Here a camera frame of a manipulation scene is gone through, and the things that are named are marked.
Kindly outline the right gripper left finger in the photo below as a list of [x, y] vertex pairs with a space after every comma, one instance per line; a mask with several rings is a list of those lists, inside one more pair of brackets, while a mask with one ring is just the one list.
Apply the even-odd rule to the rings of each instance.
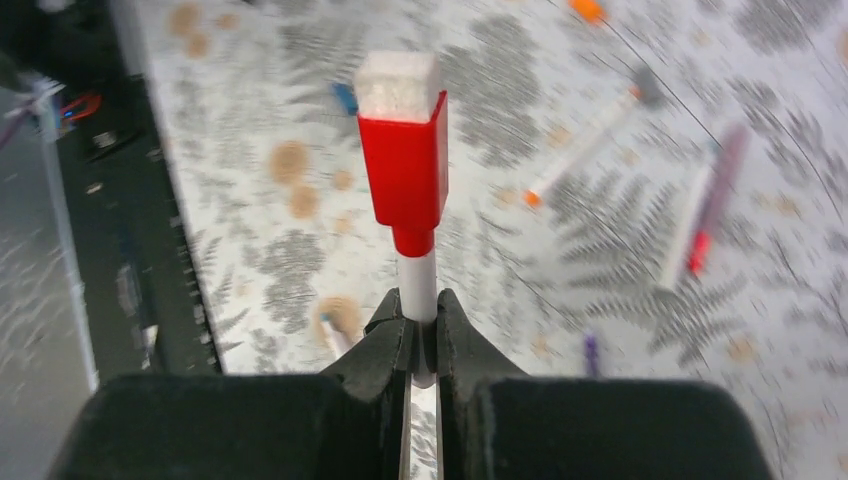
[[404, 479], [413, 324], [390, 290], [318, 373], [142, 374], [86, 403], [53, 479]]

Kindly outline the purple pen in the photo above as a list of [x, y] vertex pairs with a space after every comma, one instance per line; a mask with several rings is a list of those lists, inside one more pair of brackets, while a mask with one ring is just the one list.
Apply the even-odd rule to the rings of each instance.
[[596, 334], [592, 331], [587, 331], [584, 334], [583, 354], [586, 376], [599, 378], [601, 376], [599, 342]]

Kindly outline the white pen blue tip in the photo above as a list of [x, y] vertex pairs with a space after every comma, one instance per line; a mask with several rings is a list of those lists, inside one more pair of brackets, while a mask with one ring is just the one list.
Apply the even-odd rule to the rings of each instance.
[[353, 347], [354, 341], [343, 329], [335, 325], [333, 319], [331, 314], [322, 313], [320, 326], [335, 359], [339, 359]]

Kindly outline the white pen red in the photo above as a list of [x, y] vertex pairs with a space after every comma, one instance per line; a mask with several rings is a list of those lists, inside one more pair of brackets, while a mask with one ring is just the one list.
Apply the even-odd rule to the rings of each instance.
[[438, 290], [436, 254], [432, 249], [422, 257], [398, 256], [399, 295], [402, 315], [416, 322], [412, 382], [421, 389], [436, 381], [436, 323]]

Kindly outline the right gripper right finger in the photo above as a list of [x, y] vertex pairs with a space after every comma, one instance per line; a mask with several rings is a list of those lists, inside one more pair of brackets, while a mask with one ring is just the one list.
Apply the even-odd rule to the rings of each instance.
[[752, 425], [702, 381], [536, 377], [470, 323], [436, 320], [443, 479], [768, 479]]

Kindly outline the red pen cap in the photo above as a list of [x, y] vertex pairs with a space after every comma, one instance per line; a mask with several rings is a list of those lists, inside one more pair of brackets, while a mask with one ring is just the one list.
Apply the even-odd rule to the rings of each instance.
[[427, 255], [448, 195], [447, 91], [437, 56], [372, 51], [354, 74], [376, 220], [397, 252]]

